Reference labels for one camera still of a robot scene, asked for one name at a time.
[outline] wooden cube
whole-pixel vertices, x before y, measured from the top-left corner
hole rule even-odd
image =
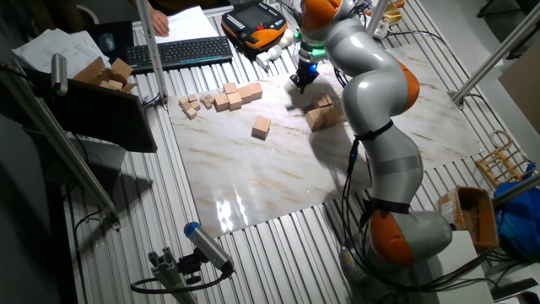
[[[195,111],[195,109],[193,109],[192,107],[185,110],[184,113],[186,114],[187,118],[189,118],[190,120],[192,120],[193,118],[197,116],[197,111]]]
[[[325,97],[327,98],[327,101],[328,101],[328,104],[329,104],[329,105],[333,105],[333,104],[334,104],[334,101],[332,100],[332,97],[330,97],[330,95],[325,95]]]
[[[100,87],[111,89],[111,90],[119,90],[116,86],[114,86],[112,84],[109,84],[108,82],[106,82],[104,80],[101,80]]]
[[[259,84],[258,82],[254,82],[253,84],[249,84],[248,87],[251,91],[251,100],[257,100],[262,98],[261,84]]]
[[[235,83],[224,84],[223,87],[225,89],[225,94],[231,94],[238,91]]]
[[[240,94],[238,94],[238,92],[227,94],[227,98],[229,99],[229,110],[238,110],[242,107],[242,99],[240,98]]]
[[[251,90],[249,87],[245,86],[245,87],[239,88],[238,94],[240,94],[240,98],[242,99],[242,104],[246,104],[252,101],[253,95],[251,95]]]
[[[217,94],[214,103],[216,105],[216,111],[229,109],[229,99],[225,93]]]
[[[112,86],[116,87],[117,89],[121,90],[122,89],[122,86],[124,85],[123,83],[119,82],[119,81],[116,81],[116,80],[109,80],[109,84],[112,84]]]
[[[189,102],[186,102],[185,104],[183,105],[180,105],[180,107],[182,108],[182,110],[186,111],[187,109],[191,109],[193,108],[192,104],[189,103]]]
[[[253,127],[251,128],[251,136],[265,140],[268,136],[268,131],[270,131],[270,120],[269,118],[257,116]]]
[[[307,112],[305,120],[312,132],[329,128],[338,123],[339,114],[335,106],[326,106]]]
[[[195,111],[201,110],[201,103],[197,100],[190,102],[190,104],[192,105],[193,109],[195,109]]]
[[[189,99],[186,96],[182,96],[178,99],[178,106],[182,106],[185,103],[189,103]]]
[[[330,101],[328,100],[330,100],[330,96],[324,95],[322,96],[322,98],[312,101],[311,105],[313,106],[314,109],[330,106],[332,104],[332,100]]]
[[[212,101],[205,98],[202,103],[204,104],[204,107],[206,107],[208,110],[212,109]]]

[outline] person's hand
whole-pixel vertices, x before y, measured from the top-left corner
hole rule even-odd
[[[160,37],[169,36],[169,20],[165,14],[161,13],[157,9],[150,11],[150,18],[152,19],[152,26],[154,27],[154,33]]]

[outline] marble-patterned table surface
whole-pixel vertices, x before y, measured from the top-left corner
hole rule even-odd
[[[421,50],[409,45],[388,52],[420,82],[416,104],[393,121],[418,145],[424,169],[480,152],[474,131]],[[346,122],[317,133],[308,128],[301,108],[324,94],[340,102],[343,91],[331,65],[318,71],[303,95],[288,75],[262,79],[262,99],[236,111],[201,106],[190,121],[177,104],[169,105],[199,220],[211,236],[340,196],[354,136]],[[272,119],[266,141],[251,136],[257,115]],[[364,155],[361,147],[359,155]],[[363,158],[355,166],[353,186],[354,191],[370,187]]]

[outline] black keyboard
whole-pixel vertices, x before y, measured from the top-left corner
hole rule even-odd
[[[165,70],[228,62],[233,57],[229,42],[224,36],[161,43],[158,44],[158,50],[161,65]],[[126,48],[126,60],[135,73],[154,70],[146,46]]]

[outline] white paper sheet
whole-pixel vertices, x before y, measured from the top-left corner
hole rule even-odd
[[[94,39],[92,39],[92,36],[90,36],[90,34],[86,30],[80,31],[78,33],[73,33],[70,36],[73,41],[88,47],[89,51],[103,58],[103,62],[109,61],[109,58],[105,56],[105,54],[101,51],[100,47],[95,43]]]
[[[51,72],[52,56],[60,54],[67,59],[69,78],[73,78],[99,56],[62,30],[46,30],[34,40],[12,51],[43,73]]]
[[[157,43],[183,41],[205,37],[217,37],[218,32],[210,24],[200,6],[185,9],[169,20],[169,37],[155,37]]]

